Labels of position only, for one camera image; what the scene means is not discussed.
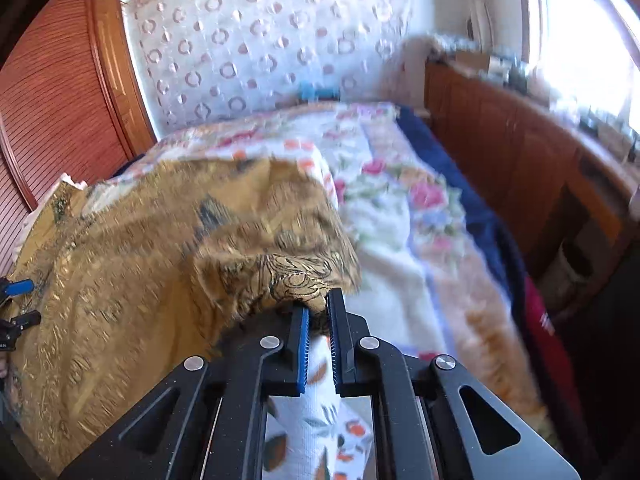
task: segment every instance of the window frame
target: window frame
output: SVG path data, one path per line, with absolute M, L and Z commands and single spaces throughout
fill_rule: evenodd
M 545 51 L 545 44 L 548 40 L 548 0 L 521 0 L 522 1 L 522 35 L 523 35 L 523 53 L 522 59 L 536 64 Z M 640 14 L 636 12 L 628 0 L 623 0 L 628 5 L 627 10 L 636 13 L 640 20 Z M 616 7 L 612 0 L 594 0 L 604 12 L 609 16 L 620 38 L 625 45 L 626 50 L 631 57 L 634 66 L 630 66 L 631 73 L 629 75 L 630 85 L 627 92 L 627 98 L 622 111 L 618 115 L 618 119 L 625 123 L 629 122 L 631 112 L 631 102 L 634 92 L 633 72 L 634 69 L 640 70 L 640 30 L 636 30 L 637 36 L 634 34 L 630 26 L 624 20 L 622 12 Z

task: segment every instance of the red cloth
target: red cloth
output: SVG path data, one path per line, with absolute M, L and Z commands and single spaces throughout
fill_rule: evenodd
M 551 380 L 556 384 L 567 405 L 582 419 L 580 397 L 575 387 L 574 369 L 569 356 L 556 336 L 542 297 L 529 276 L 526 277 L 525 287 L 525 310 L 529 333 L 535 340 Z

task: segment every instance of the silver screw head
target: silver screw head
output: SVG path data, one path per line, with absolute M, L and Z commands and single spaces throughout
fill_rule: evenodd
M 184 360 L 184 367 L 187 368 L 187 370 L 190 372 L 200 370 L 203 366 L 204 359 L 197 355 L 192 355 L 191 357 L 187 357 Z
M 274 335 L 267 335 L 260 339 L 260 346 L 262 348 L 266 348 L 267 350 L 271 348 L 276 348 L 280 344 L 280 340 Z
M 436 366 L 440 370 L 453 370 L 456 367 L 456 360 L 447 354 L 442 354 L 436 357 Z
M 366 336 L 360 340 L 360 346 L 366 348 L 367 350 L 373 350 L 374 348 L 378 348 L 380 346 L 380 341 L 378 341 L 373 336 Z

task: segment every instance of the black clamp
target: black clamp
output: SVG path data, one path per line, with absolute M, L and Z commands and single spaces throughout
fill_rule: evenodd
M 22 332 L 31 326 L 39 325 L 41 320 L 42 316 L 37 310 L 12 317 L 9 321 L 0 319 L 0 352 L 13 352 Z
M 33 282 L 31 280 L 10 282 L 6 277 L 0 277 L 0 307 L 11 297 L 27 294 L 32 290 Z M 14 351 L 15 343 L 22 332 L 31 326 L 40 324 L 41 320 L 42 316 L 37 310 L 31 310 L 20 316 L 13 317 L 9 321 L 0 319 L 0 351 Z

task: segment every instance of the polka dot curtain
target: polka dot curtain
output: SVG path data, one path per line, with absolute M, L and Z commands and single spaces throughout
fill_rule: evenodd
M 393 98 L 412 0 L 131 0 L 130 38 L 163 131 L 288 106 L 300 83 Z

